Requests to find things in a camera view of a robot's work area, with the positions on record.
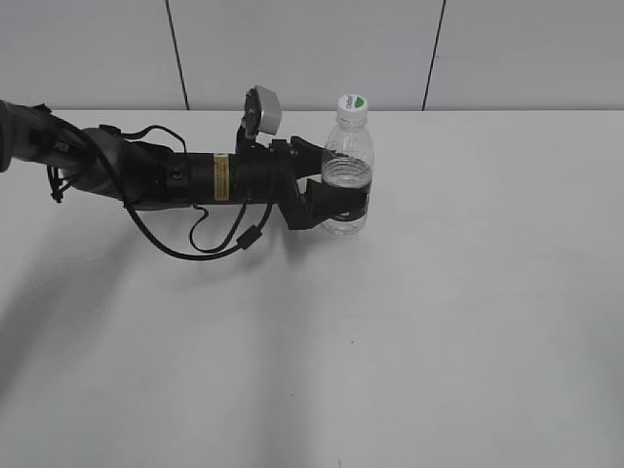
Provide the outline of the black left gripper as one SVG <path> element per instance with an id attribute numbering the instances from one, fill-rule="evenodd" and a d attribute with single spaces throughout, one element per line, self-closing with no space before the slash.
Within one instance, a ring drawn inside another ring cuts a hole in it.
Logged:
<path id="1" fill-rule="evenodd" d="M 190 153 L 187 202 L 196 205 L 274 203 L 290 230 L 308 230 L 333 219 L 351 222 L 368 211 L 370 185 L 340 187 L 313 179 L 305 193 L 298 181 L 321 175 L 323 167 L 347 155 L 300 136 L 254 143 L 237 153 Z"/>

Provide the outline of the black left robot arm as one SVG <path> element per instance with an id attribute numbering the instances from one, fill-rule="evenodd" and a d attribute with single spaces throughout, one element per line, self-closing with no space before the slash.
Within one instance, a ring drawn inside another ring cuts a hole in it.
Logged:
<path id="1" fill-rule="evenodd" d="M 12 160 L 60 170 L 72 187 L 119 201 L 137 211 L 193 205 L 272 202 L 291 230 L 311 229 L 338 215 L 361 216 L 370 188 L 315 181 L 323 150 L 301 137 L 267 146 L 239 127 L 232 153 L 176 152 L 100 125 L 72 130 L 45 105 L 1 103 L 1 169 Z"/>

